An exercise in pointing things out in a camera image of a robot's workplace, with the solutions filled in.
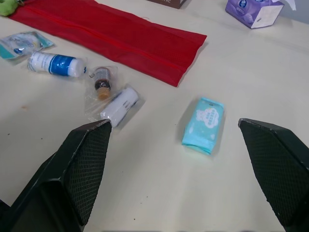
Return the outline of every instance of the red cloth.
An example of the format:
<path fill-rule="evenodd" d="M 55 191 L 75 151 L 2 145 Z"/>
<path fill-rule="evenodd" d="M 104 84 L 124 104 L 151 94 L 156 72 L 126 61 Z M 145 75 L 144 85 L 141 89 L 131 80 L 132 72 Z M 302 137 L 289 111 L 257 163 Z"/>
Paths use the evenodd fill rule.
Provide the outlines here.
<path fill-rule="evenodd" d="M 177 86 L 206 35 L 164 27 L 94 0 L 35 0 L 11 19 Z"/>

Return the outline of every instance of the tissue box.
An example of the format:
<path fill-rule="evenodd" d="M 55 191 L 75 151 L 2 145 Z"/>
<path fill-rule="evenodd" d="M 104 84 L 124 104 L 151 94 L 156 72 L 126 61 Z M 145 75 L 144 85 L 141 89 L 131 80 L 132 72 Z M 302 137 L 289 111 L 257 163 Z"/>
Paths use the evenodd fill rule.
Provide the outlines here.
<path fill-rule="evenodd" d="M 272 0 L 228 0 L 225 11 L 249 28 L 271 26 L 284 4 Z"/>
<path fill-rule="evenodd" d="M 181 6 L 184 4 L 184 2 L 187 0 L 148 0 L 148 1 L 180 9 Z"/>

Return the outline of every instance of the blue label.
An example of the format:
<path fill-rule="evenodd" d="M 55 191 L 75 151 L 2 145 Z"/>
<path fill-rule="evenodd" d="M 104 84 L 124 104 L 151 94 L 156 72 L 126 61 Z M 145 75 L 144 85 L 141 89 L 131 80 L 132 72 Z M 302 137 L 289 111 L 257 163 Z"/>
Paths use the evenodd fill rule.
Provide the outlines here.
<path fill-rule="evenodd" d="M 241 0 L 240 3 L 239 3 L 239 6 L 240 6 L 241 8 L 245 8 L 246 5 L 247 5 L 247 1 L 246 1 L 246 0 Z"/>
<path fill-rule="evenodd" d="M 49 73 L 61 76 L 68 76 L 69 66 L 73 59 L 75 58 L 63 55 L 55 55 L 49 64 Z"/>

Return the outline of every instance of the wet wipes pack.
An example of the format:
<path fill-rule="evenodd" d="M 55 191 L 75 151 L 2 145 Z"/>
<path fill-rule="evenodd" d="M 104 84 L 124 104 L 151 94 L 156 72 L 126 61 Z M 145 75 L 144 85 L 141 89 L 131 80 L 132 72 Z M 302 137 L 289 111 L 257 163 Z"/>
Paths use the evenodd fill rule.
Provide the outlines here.
<path fill-rule="evenodd" d="M 23 32 L 0 39 L 0 57 L 14 59 L 54 45 L 35 31 Z"/>
<path fill-rule="evenodd" d="M 223 114 L 223 104 L 201 98 L 185 128 L 182 145 L 211 154 L 217 142 Z"/>

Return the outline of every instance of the white tube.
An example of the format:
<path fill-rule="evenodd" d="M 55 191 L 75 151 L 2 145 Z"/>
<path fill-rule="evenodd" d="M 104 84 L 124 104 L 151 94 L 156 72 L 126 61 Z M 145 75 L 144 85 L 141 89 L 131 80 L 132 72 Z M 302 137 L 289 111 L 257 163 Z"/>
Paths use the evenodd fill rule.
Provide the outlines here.
<path fill-rule="evenodd" d="M 75 57 L 35 52 L 28 59 L 28 69 L 34 72 L 80 77 L 86 72 L 86 63 Z"/>
<path fill-rule="evenodd" d="M 134 89 L 130 87 L 124 89 L 101 112 L 101 119 L 109 119 L 112 122 L 112 127 L 117 127 L 126 116 L 129 109 L 138 100 L 139 96 Z"/>

